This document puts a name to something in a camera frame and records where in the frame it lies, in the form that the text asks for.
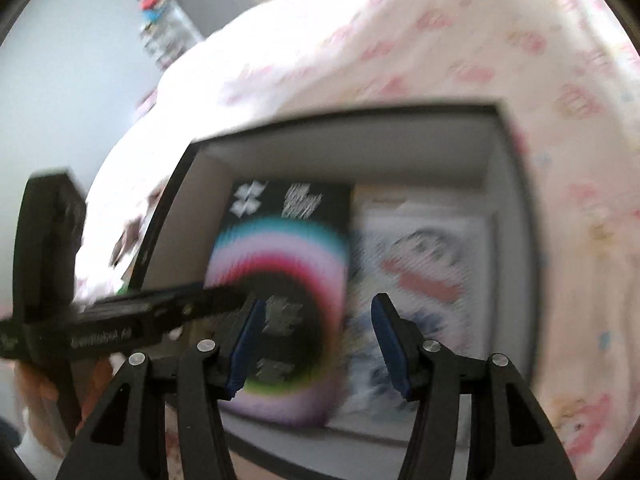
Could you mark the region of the person's left hand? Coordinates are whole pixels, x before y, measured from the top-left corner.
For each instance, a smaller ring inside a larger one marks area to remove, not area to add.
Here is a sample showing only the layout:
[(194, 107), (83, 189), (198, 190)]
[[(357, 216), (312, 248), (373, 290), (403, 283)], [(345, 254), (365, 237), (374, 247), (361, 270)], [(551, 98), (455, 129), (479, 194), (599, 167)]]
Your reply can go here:
[[(112, 380), (114, 368), (109, 359), (96, 361), (88, 382), (81, 386), (79, 400), (81, 419), (76, 431), (81, 430), (92, 413), (99, 398)], [(53, 382), (27, 363), (18, 362), (14, 367), (15, 382), (27, 413), (27, 427), (35, 438), (53, 454), (61, 455), (62, 439), (53, 428), (52, 418), (47, 413), (48, 404), (55, 405), (58, 389)]]

